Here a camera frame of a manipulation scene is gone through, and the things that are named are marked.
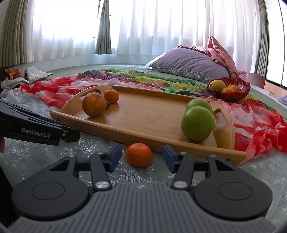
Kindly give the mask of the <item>green apple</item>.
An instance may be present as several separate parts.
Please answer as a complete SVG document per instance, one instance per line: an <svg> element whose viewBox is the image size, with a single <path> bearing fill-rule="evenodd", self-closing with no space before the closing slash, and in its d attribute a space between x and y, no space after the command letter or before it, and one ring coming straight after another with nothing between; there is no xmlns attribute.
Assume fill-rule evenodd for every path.
<svg viewBox="0 0 287 233"><path fill-rule="evenodd" d="M185 111L195 106L201 106L201 107L208 109L210 112L213 112L212 106L209 104L209 102L204 99L200 99L200 98L195 98L195 99L190 100L187 103Z"/></svg>
<svg viewBox="0 0 287 233"><path fill-rule="evenodd" d="M194 106L184 113L180 126L189 140L202 142L209 137L214 125L215 118L212 112L202 106Z"/></svg>

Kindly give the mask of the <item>large brownish orange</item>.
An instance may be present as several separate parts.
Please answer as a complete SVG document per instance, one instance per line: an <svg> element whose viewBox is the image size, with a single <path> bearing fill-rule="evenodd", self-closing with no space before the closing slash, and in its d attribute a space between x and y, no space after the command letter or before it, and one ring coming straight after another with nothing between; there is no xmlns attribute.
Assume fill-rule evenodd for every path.
<svg viewBox="0 0 287 233"><path fill-rule="evenodd" d="M106 110L107 103L104 97L97 92L87 94L82 100L82 109L90 117L99 117Z"/></svg>

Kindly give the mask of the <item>small mandarin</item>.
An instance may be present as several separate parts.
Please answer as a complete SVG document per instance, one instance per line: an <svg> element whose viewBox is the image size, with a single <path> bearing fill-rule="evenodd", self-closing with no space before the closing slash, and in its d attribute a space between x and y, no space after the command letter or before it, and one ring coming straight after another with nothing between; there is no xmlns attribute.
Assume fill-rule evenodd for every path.
<svg viewBox="0 0 287 233"><path fill-rule="evenodd" d="M114 104L119 100L119 92L115 89L109 89L105 91L104 98L106 101L108 101L110 104Z"/></svg>
<svg viewBox="0 0 287 233"><path fill-rule="evenodd" d="M106 101L106 110L109 109L109 107L110 107L110 103Z"/></svg>
<svg viewBox="0 0 287 233"><path fill-rule="evenodd" d="M152 162L153 154L146 144L135 143L126 149L126 160L131 166L146 167Z"/></svg>

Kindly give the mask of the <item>sheer snowflake lace cloth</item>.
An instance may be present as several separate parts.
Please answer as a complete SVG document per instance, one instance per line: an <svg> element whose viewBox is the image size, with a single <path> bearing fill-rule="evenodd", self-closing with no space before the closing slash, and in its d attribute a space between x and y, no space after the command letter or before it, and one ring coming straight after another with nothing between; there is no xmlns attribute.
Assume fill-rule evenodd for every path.
<svg viewBox="0 0 287 233"><path fill-rule="evenodd" d="M1 168L11 186L46 168L68 155L86 158L94 152L106 152L113 145L90 134L81 133L77 142L60 142L50 146L14 140L5 140L5 151L1 154ZM240 168L265 182L272 190L273 201L266 218L279 227L286 221L286 153L272 149L268 154L249 160ZM167 182L174 174L170 173L161 154L154 153L152 163L146 168L131 167L123 156L116 170L109 174L112 184L117 182Z"/></svg>

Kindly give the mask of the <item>orange cloth at left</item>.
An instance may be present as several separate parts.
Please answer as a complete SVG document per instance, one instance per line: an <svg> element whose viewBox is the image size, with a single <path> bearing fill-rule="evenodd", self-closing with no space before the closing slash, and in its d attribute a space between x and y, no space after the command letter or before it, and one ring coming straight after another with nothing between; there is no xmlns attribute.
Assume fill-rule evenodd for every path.
<svg viewBox="0 0 287 233"><path fill-rule="evenodd" d="M10 80L23 77L23 74L20 72L19 69L6 68L5 72L7 73Z"/></svg>

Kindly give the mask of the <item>white cloth at left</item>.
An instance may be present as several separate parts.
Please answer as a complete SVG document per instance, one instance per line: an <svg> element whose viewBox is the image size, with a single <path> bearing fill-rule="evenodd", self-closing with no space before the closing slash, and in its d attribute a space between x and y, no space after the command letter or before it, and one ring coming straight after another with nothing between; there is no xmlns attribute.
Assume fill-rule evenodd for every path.
<svg viewBox="0 0 287 233"><path fill-rule="evenodd" d="M10 90L14 88L18 88L23 84L33 84L36 81L44 80L52 75L52 73L47 73L43 71L39 71L35 66L28 67L24 71L22 78L16 78L14 80L10 80L5 69L1 68L1 96L4 96Z"/></svg>

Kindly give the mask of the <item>green quilted bedspread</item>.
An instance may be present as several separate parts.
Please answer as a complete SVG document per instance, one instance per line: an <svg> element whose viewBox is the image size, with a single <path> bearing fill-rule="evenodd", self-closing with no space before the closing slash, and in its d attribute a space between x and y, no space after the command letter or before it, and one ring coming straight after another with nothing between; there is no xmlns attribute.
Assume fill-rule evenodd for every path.
<svg viewBox="0 0 287 233"><path fill-rule="evenodd" d="M82 73L87 70L101 70L101 69L109 69L115 67L116 69L122 70L122 71L130 71L130 70L136 70L136 71L143 71L143 72L150 72L151 74L157 75L159 77L163 78L173 78L174 75L169 74L163 74L158 73L157 71L152 71L151 69L144 67L144 65L118 65L118 64L110 64L110 65L104 65L104 64L94 64L94 65L81 65L81 66L71 66L71 67L65 67L65 68L58 68L58 69L52 69L49 70L48 73L52 73L50 78L54 77L66 77L73 75L75 73ZM267 94L266 91L259 90L259 87L252 86L251 87L251 93L256 96L261 102L267 104L268 106L272 107L273 109L280 112L280 114L284 117L286 117L286 106L280 103L277 98L273 97L272 94Z"/></svg>

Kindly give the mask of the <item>white sheer curtain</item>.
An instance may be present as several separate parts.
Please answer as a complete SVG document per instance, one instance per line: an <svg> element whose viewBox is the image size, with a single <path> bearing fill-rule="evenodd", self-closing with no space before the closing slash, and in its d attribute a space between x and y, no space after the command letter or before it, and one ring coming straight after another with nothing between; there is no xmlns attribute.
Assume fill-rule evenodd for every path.
<svg viewBox="0 0 287 233"><path fill-rule="evenodd" d="M33 61L93 54L99 1L34 1ZM111 49L160 55L213 36L236 67L254 71L260 37L257 1L109 1Z"/></svg>

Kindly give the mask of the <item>orange fruit in bowl front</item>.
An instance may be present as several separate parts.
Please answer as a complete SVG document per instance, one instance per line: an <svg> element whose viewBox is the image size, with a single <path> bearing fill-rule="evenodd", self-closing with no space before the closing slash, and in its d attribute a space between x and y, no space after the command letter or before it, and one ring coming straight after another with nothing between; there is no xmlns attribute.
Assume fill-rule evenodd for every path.
<svg viewBox="0 0 287 233"><path fill-rule="evenodd" d="M222 92L222 93L232 93L232 92L234 92L234 91L233 91L232 89L229 89L229 88L227 88L227 87L224 87L221 92Z"/></svg>

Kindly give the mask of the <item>orange fruit in bowl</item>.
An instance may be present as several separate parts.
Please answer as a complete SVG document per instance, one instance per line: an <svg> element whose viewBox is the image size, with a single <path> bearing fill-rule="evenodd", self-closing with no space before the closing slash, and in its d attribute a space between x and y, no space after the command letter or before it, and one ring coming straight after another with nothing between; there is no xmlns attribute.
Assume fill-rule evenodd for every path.
<svg viewBox="0 0 287 233"><path fill-rule="evenodd" d="M233 91L232 89L229 89L229 88L227 88L227 87L224 87L221 92L222 92L222 93L232 93L232 92L234 92L234 91Z"/></svg>
<svg viewBox="0 0 287 233"><path fill-rule="evenodd" d="M234 92L238 92L239 91L238 87L236 85L234 85L234 84L228 85L227 88L232 89Z"/></svg>

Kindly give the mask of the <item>orange fruit in bowl back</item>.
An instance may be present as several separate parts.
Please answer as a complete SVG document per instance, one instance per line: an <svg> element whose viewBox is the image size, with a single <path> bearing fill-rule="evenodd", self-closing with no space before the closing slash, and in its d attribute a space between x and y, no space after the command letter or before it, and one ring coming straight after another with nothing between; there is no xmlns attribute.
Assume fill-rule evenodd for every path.
<svg viewBox="0 0 287 233"><path fill-rule="evenodd" d="M234 92L238 92L239 91L238 87L236 85L234 85L234 84L228 85L227 88L232 89Z"/></svg>

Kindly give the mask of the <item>lavender cloth at right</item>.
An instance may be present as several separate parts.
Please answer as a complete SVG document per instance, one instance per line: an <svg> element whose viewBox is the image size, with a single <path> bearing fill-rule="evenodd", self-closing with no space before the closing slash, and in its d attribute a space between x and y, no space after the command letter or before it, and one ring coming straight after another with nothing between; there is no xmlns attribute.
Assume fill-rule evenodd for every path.
<svg viewBox="0 0 287 233"><path fill-rule="evenodd" d="M282 97L279 97L277 100L278 100L281 104L287 106L287 95L282 96Z"/></svg>

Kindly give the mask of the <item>yellow pear in bowl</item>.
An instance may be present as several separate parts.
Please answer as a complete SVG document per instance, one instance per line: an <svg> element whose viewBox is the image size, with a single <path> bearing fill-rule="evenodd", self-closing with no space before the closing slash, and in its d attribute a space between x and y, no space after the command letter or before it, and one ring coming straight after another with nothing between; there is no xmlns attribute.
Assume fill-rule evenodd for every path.
<svg viewBox="0 0 287 233"><path fill-rule="evenodd" d="M226 84L225 84L222 80L220 80L220 79L218 79L218 80L213 80L213 81L210 82L210 84L209 84L209 88L210 88L211 90L217 90L217 91L219 91L219 92L221 92L222 89L224 89L225 87L226 87Z"/></svg>

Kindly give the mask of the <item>colourful floral scarf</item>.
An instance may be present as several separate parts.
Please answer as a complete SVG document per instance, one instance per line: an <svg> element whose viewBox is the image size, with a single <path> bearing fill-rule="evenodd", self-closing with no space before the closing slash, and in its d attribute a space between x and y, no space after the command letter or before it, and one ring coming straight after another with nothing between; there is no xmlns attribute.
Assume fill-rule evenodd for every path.
<svg viewBox="0 0 287 233"><path fill-rule="evenodd" d="M112 80L139 85L146 89L156 89L167 93L181 94L190 97L198 97L218 101L219 99L209 93L206 84L200 84L192 79L181 79L178 76L163 77L142 70L121 70L115 67L101 70L87 70L77 75L79 80Z"/></svg>

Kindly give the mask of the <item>green curtain right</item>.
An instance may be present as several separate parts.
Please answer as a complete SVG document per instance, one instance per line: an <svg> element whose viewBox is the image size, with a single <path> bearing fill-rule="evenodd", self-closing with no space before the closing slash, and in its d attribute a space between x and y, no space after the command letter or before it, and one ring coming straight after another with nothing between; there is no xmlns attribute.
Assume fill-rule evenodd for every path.
<svg viewBox="0 0 287 233"><path fill-rule="evenodd" d="M260 37L259 47L255 63L255 73L266 77L269 60L269 21L264 0L258 0L260 10Z"/></svg>

